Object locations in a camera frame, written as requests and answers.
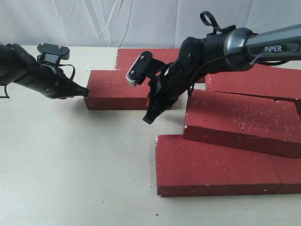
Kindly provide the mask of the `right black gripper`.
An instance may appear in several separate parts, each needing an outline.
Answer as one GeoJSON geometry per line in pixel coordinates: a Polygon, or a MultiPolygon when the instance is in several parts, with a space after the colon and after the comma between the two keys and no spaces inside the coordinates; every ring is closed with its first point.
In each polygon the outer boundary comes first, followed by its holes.
{"type": "Polygon", "coordinates": [[[152,124],[155,119],[172,105],[191,86],[195,65],[174,61],[159,75],[159,80],[151,84],[148,104],[143,121],[152,124]]]}

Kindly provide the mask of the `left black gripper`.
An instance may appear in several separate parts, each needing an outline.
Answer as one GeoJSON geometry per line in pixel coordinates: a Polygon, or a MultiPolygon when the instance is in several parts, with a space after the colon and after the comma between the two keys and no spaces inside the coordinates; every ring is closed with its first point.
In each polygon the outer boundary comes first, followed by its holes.
{"type": "Polygon", "coordinates": [[[89,89],[76,85],[73,81],[75,68],[68,78],[61,65],[55,67],[49,64],[35,64],[26,73],[16,79],[14,83],[39,92],[50,99],[66,99],[69,97],[88,97],[89,89]]]}

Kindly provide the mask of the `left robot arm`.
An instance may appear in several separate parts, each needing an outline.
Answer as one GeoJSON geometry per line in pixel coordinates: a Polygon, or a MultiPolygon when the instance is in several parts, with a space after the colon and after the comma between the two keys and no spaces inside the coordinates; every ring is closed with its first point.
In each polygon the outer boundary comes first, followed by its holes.
{"type": "Polygon", "coordinates": [[[70,58],[70,49],[62,45],[41,43],[37,46],[39,55],[34,58],[19,44],[0,46],[0,85],[4,96],[9,99],[7,85],[18,84],[34,90],[50,99],[67,99],[71,97],[86,98],[89,89],[80,86],[73,79],[75,67],[68,78],[60,63],[70,58]]]}

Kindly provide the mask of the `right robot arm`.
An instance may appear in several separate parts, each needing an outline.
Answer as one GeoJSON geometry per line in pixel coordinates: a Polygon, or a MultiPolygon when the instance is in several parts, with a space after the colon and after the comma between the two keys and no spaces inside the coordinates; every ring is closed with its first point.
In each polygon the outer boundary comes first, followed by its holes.
{"type": "Polygon", "coordinates": [[[301,58],[299,24],[265,33],[248,28],[234,28],[205,38],[188,37],[178,58],[172,63],[155,59],[145,51],[139,59],[146,63],[144,74],[150,78],[147,110],[143,120],[152,124],[187,92],[191,96],[200,78],[222,72],[244,72],[254,64],[268,61],[284,64],[301,58]]]}

